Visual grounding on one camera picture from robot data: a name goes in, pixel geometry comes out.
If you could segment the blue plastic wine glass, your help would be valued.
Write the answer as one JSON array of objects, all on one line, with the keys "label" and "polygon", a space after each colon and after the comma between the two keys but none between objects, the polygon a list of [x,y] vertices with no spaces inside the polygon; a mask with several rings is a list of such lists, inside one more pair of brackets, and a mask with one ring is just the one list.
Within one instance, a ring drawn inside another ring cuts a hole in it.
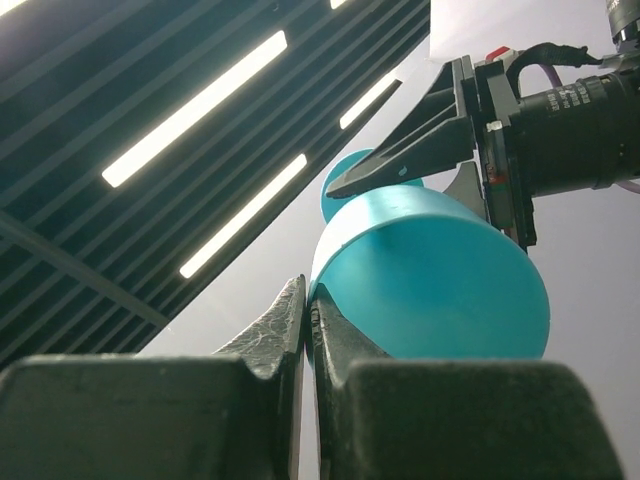
[{"label": "blue plastic wine glass", "polygon": [[333,199],[309,295],[396,358],[539,359],[550,332],[540,273],[511,239],[419,179]]}]

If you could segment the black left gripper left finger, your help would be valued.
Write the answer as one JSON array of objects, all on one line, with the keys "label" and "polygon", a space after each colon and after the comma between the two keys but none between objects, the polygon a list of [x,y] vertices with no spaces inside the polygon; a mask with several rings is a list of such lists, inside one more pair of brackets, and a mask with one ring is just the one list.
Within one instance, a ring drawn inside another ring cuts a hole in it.
[{"label": "black left gripper left finger", "polygon": [[5,479],[294,479],[306,282],[200,356],[42,355],[1,375]]}]

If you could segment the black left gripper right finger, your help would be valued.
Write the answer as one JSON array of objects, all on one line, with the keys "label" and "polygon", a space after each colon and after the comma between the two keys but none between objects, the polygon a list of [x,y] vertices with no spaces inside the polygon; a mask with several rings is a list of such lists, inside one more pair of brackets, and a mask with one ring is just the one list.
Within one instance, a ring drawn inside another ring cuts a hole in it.
[{"label": "black left gripper right finger", "polygon": [[545,361],[400,360],[310,300],[324,479],[620,479],[581,379]]}]

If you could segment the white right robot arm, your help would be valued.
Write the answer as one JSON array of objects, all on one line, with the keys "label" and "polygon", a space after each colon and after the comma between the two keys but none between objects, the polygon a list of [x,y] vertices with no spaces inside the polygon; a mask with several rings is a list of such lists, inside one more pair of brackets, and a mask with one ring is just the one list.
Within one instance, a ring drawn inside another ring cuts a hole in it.
[{"label": "white right robot arm", "polygon": [[391,134],[326,194],[352,197],[473,157],[488,222],[522,249],[535,245],[534,198],[638,178],[638,68],[519,98],[501,62],[447,62]]}]

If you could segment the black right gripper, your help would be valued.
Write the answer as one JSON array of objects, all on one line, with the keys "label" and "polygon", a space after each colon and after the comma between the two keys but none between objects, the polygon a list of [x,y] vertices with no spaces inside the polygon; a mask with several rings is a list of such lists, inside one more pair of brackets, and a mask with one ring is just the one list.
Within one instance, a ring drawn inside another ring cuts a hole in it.
[{"label": "black right gripper", "polygon": [[347,198],[451,170],[473,157],[476,141],[481,182],[477,164],[462,162],[444,194],[488,219],[519,247],[535,245],[527,159],[527,133],[533,120],[531,103],[520,88],[523,69],[520,59],[476,66],[469,112],[463,82],[473,77],[471,60],[465,56],[445,63],[401,123],[378,147],[334,179],[326,195]]}]

